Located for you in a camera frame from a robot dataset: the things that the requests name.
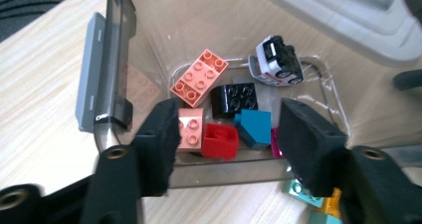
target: salmon pink lego brick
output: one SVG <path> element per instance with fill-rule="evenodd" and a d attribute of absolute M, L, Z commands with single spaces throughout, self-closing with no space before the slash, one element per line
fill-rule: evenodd
<path fill-rule="evenodd" d="M 140 128 L 159 94 L 158 87 L 144 73 L 127 65 L 126 97 L 133 104 L 132 129 Z"/>
<path fill-rule="evenodd" d="M 190 68 L 177 80 L 171 91 L 193 108 L 197 108 L 210 93 L 229 64 L 205 50 Z"/>
<path fill-rule="evenodd" d="M 177 150 L 200 152 L 202 146 L 203 109 L 179 109 L 180 144 Z"/>
<path fill-rule="evenodd" d="M 205 157 L 232 160 L 239 148 L 239 136 L 235 126 L 207 123 L 205 125 L 202 155 Z"/>

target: toy car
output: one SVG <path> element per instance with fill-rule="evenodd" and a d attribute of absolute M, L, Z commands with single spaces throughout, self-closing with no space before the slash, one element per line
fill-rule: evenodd
<path fill-rule="evenodd" d="M 274 86 L 295 85 L 304 80 L 301 61 L 295 48 L 286 46 L 281 36 L 269 36 L 249 56 L 249 71 L 258 81 Z"/>

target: wooden table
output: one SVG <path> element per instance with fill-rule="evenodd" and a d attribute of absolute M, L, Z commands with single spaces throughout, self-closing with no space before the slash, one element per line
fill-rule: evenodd
<path fill-rule="evenodd" d="M 93 172 L 94 137 L 79 132 L 75 105 L 87 25 L 94 12 L 105 10 L 106 0 L 66 0 L 0 44 L 0 189 L 37 183 L 49 194 Z M 282 11 L 291 24 L 285 28 L 290 43 L 331 68 L 350 124 L 349 146 L 421 139 L 420 90 L 400 93 L 391 83 L 400 72 L 421 69 L 421 60 L 382 66 Z M 283 195 L 281 185 L 170 190 L 166 197 L 143 199 L 145 220 L 307 223 L 311 209 Z"/>

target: plastic container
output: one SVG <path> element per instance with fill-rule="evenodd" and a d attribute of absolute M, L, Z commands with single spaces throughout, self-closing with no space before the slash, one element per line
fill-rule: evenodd
<path fill-rule="evenodd" d="M 273 20 L 265 13 L 276 8 L 267 0 L 108 0 L 103 63 L 110 63 L 110 68 L 102 70 L 100 78 L 99 98 L 107 98 L 107 102 L 97 102 L 94 134 L 98 147 L 130 143 L 153 106 L 174 97 L 170 88 L 205 49 L 229 63 L 216 86 L 255 83 L 260 110 L 272 113 L 272 127 L 278 123 L 280 99 L 290 98 L 308 104 L 351 135 L 334 79 L 321 58 L 300 57 L 305 80 L 295 86 L 268 87 L 250 76 L 247 59 L 257 44 L 269 35 L 283 36 L 274 22 L 281 18 Z M 111 118 L 120 115 L 125 119 L 124 99 L 133 104 L 127 130 Z M 209 98 L 199 108 L 204 109 L 206 122 L 231 122 L 213 119 Z M 241 142 L 232 161 L 177 153 L 170 185 L 209 186 L 293 177 L 288 162 L 274 158 L 270 147 L 251 150 Z"/>

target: teal lego brick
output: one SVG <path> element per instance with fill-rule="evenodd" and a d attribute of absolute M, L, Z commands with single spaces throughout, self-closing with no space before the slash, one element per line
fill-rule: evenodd
<path fill-rule="evenodd" d="M 313 211 L 309 224 L 342 224 L 341 220 L 331 215 Z"/>
<path fill-rule="evenodd" d="M 305 189 L 296 179 L 286 181 L 283 186 L 283 192 L 296 199 L 304 201 L 309 205 L 322 207 L 323 198 L 311 196 L 309 191 Z"/>
<path fill-rule="evenodd" d="M 242 110 L 240 121 L 235 117 L 239 136 L 252 149 L 264 149 L 271 145 L 271 113 Z"/>

